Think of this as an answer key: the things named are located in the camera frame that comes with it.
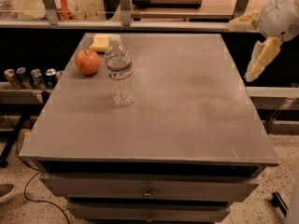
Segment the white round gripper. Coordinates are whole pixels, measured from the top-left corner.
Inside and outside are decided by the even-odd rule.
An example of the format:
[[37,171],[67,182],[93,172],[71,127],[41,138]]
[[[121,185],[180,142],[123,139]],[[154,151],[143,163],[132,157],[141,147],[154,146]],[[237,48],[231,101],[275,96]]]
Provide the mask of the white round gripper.
[[229,21],[227,28],[250,32],[259,29],[267,37],[264,42],[257,41],[253,48],[245,74],[245,80],[252,82],[278,56],[283,41],[299,35],[298,0],[271,0],[261,12],[254,10]]

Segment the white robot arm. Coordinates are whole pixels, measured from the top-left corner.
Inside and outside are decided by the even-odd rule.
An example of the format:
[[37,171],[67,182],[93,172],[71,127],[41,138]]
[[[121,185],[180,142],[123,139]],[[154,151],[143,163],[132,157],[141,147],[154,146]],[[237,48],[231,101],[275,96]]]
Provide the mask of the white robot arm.
[[[236,62],[249,86],[279,86],[288,91],[298,82],[299,0],[253,0],[261,6],[229,22],[237,38]],[[280,166],[260,176],[260,186],[244,203],[233,206],[225,224],[299,224],[298,124],[268,125]]]

